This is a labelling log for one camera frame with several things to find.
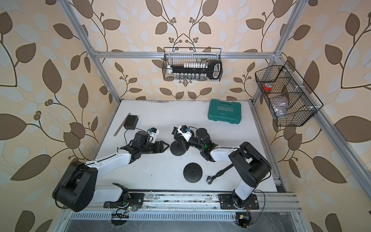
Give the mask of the black round stand base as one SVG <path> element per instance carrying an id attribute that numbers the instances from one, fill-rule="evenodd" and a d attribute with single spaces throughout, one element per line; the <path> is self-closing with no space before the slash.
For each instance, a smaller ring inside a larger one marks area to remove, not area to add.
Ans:
<path id="1" fill-rule="evenodd" d="M 174 156 L 182 156 L 187 152 L 187 149 L 181 142 L 174 141 L 170 145 L 170 151 Z"/>

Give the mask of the black microphone stand pole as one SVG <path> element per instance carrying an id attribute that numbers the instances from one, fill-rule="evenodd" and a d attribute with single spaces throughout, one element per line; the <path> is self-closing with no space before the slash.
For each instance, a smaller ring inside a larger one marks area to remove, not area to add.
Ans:
<path id="1" fill-rule="evenodd" d="M 177 127 L 174 127 L 172 135 L 174 136 L 174 140 L 181 142 L 183 138 L 182 134 L 178 131 Z"/>

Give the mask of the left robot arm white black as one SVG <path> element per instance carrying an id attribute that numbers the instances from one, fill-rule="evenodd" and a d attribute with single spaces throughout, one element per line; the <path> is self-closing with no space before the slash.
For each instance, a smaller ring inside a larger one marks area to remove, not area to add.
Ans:
<path id="1" fill-rule="evenodd" d="M 88 162 L 73 161 L 52 193 L 60 209 L 80 212 L 91 204 L 104 203 L 108 208 L 127 208 L 133 205 L 129 189 L 122 184 L 97 185 L 106 174 L 139 159 L 143 154 L 160 154 L 170 145 L 156 141 L 157 132 L 139 131 L 127 145 L 115 153 Z"/>

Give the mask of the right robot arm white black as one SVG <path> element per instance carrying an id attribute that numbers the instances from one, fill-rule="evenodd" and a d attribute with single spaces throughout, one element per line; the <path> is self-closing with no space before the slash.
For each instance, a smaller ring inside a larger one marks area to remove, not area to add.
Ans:
<path id="1" fill-rule="evenodd" d="M 231 197 L 225 202 L 236 209 L 248 209 L 248 200 L 257 189 L 258 185 L 270 178 L 271 165 L 250 143 L 243 142 L 237 147 L 219 147 L 212 142 L 205 128 L 192 131 L 186 125 L 174 127 L 172 135 L 174 142 L 170 146 L 171 153 L 175 156 L 185 154 L 190 147 L 197 149 L 200 155 L 210 162 L 228 162 L 230 165 L 207 178 L 211 184 L 216 178 L 226 171 L 235 168 L 241 180 L 232 191 Z"/>

